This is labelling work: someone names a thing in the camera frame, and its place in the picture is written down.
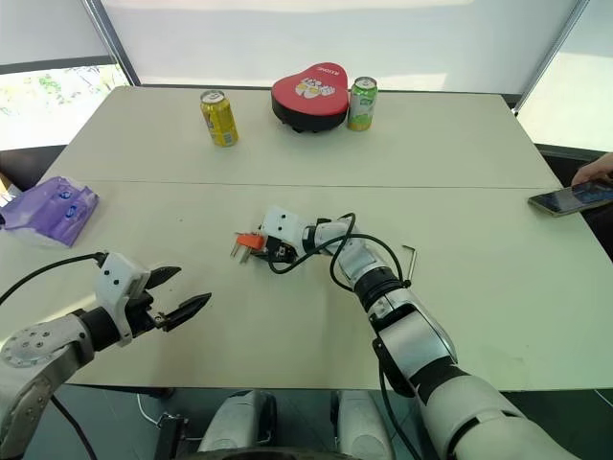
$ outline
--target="small orange part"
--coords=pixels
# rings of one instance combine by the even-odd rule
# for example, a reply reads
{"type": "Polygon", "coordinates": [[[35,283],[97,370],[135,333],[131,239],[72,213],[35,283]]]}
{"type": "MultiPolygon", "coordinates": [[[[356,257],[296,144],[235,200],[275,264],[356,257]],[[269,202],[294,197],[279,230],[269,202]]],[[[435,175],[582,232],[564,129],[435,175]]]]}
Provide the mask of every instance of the small orange part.
{"type": "Polygon", "coordinates": [[[253,235],[251,233],[241,233],[237,236],[237,244],[259,251],[264,246],[264,237],[262,235],[253,235]]]}

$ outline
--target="yellow can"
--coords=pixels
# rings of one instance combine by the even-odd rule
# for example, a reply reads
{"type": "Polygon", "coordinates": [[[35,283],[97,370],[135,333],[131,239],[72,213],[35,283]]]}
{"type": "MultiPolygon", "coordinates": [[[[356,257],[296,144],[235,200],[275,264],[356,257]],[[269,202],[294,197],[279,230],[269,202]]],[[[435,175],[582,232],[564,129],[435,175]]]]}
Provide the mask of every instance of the yellow can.
{"type": "Polygon", "coordinates": [[[209,89],[200,95],[200,109],[207,122],[211,138],[217,146],[230,147],[238,141],[230,101],[218,89],[209,89]]]}

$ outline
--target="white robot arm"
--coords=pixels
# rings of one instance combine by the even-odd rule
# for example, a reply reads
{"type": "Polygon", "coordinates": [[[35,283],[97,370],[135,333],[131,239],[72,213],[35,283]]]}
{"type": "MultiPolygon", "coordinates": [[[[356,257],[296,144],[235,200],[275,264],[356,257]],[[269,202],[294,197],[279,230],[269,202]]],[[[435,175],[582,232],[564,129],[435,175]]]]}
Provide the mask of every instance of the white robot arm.
{"type": "Polygon", "coordinates": [[[118,253],[95,256],[101,267],[96,282],[99,307],[25,328],[0,350],[0,460],[23,456],[47,402],[95,352],[114,343],[125,346],[153,328],[168,332],[192,318],[211,297],[197,295],[169,314],[150,315],[153,298],[146,289],[165,283],[180,268],[149,271],[118,253]]]}
{"type": "Polygon", "coordinates": [[[260,257],[278,254],[279,248],[286,246],[297,256],[305,256],[334,241],[320,252],[337,257],[375,330],[373,347],[388,381],[399,394],[419,398],[425,426],[439,456],[470,460],[576,458],[493,386],[458,367],[453,343],[444,329],[350,225],[349,218],[318,219],[309,224],[272,207],[261,226],[266,247],[260,257]]]}

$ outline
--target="window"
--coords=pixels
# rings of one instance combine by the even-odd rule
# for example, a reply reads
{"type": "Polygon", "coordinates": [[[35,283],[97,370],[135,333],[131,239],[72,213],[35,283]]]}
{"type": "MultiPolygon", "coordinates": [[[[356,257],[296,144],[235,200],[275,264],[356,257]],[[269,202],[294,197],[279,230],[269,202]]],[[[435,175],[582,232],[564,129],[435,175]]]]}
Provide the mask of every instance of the window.
{"type": "Polygon", "coordinates": [[[0,150],[68,144],[121,85],[116,64],[0,75],[0,150]]]}

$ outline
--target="table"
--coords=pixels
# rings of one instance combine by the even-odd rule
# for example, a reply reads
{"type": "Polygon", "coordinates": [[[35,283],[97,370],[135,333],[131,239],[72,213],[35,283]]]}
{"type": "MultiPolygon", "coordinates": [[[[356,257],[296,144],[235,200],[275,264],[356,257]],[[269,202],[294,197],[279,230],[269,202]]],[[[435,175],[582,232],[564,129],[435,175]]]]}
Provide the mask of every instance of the table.
{"type": "Polygon", "coordinates": [[[213,145],[199,89],[113,90],[47,176],[84,181],[555,188],[499,96],[381,93],[373,129],[296,133],[270,93],[227,91],[240,141],[213,145]]]}
{"type": "MultiPolygon", "coordinates": [[[[581,217],[548,218],[535,190],[285,187],[89,180],[101,196],[77,244],[56,251],[0,234],[0,291],[54,260],[101,248],[183,272],[153,291],[169,311],[214,297],[172,333],[112,347],[73,383],[128,386],[377,388],[373,333],[328,258],[274,275],[229,257],[234,231],[278,204],[306,218],[357,213],[361,231],[414,245],[414,291],[453,338],[461,364],[500,390],[613,386],[608,333],[613,266],[581,217]]],[[[63,267],[2,306],[0,337],[87,306],[97,269],[63,267]]]]}

